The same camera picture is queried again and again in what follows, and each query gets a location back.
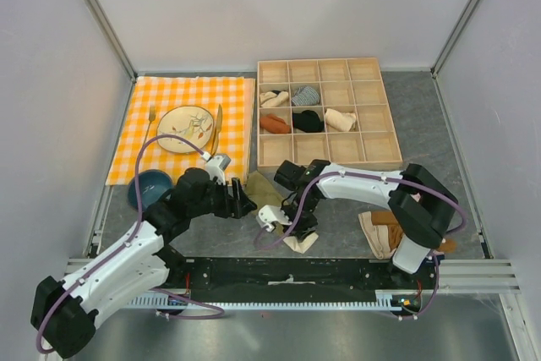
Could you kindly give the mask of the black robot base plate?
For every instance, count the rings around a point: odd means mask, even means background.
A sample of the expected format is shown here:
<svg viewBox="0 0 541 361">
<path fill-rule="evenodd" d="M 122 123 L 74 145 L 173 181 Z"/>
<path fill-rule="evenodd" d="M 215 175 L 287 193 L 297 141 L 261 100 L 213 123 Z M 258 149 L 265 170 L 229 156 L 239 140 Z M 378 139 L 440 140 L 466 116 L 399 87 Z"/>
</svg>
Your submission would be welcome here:
<svg viewBox="0 0 541 361">
<path fill-rule="evenodd" d="M 199 302 L 234 304 L 372 302 L 379 290 L 434 286 L 432 263 L 409 275 L 378 260 L 219 257 L 186 259 L 163 284 Z"/>
</svg>

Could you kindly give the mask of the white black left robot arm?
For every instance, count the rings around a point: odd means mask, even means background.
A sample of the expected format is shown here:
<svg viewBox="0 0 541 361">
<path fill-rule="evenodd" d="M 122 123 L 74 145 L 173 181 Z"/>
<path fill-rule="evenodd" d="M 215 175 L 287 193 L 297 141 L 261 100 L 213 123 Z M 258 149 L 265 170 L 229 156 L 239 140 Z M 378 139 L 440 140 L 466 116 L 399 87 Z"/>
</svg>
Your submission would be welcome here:
<svg viewBox="0 0 541 361">
<path fill-rule="evenodd" d="M 69 358 L 133 298 L 182 284 L 186 259 L 170 243 L 194 218 L 241 219 L 255 208 L 239 179 L 219 183 L 203 169 L 188 169 L 114 245 L 62 280 L 49 276 L 38 284 L 30 316 L 37 351 Z"/>
</svg>

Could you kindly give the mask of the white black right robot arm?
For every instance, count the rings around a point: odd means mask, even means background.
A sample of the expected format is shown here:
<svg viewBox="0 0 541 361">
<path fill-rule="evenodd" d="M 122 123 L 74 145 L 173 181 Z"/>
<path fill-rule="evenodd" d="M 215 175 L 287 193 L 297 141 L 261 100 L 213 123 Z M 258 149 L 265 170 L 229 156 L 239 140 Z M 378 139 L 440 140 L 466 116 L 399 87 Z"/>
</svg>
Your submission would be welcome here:
<svg viewBox="0 0 541 361">
<path fill-rule="evenodd" d="M 282 209 L 285 218 L 279 221 L 287 227 L 287 235 L 314 230 L 314 210 L 322 199 L 354 200 L 390 211 L 403 237 L 386 274 L 399 288 L 414 282 L 425 258 L 467 222 L 454 194 L 418 164 L 403 171 L 377 172 L 326 160 L 313 160 L 306 167 L 284 161 L 274 181 L 293 193 L 292 203 Z"/>
</svg>

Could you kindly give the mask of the olive green white-band underwear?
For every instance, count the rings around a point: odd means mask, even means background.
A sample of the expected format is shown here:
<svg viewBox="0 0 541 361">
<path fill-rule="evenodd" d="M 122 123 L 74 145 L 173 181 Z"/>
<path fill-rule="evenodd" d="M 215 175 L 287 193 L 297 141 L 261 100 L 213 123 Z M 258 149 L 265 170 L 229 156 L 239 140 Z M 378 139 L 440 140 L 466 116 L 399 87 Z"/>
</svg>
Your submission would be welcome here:
<svg viewBox="0 0 541 361">
<path fill-rule="evenodd" d="M 295 237 L 293 233 L 300 230 L 300 224 L 285 236 L 297 210 L 290 206 L 260 172 L 255 171 L 249 174 L 245 191 L 256 204 L 256 209 L 252 213 L 262 230 L 272 232 L 280 243 L 284 243 L 293 252 L 305 254 L 319 238 L 316 232 L 308 232 L 307 237 Z"/>
</svg>

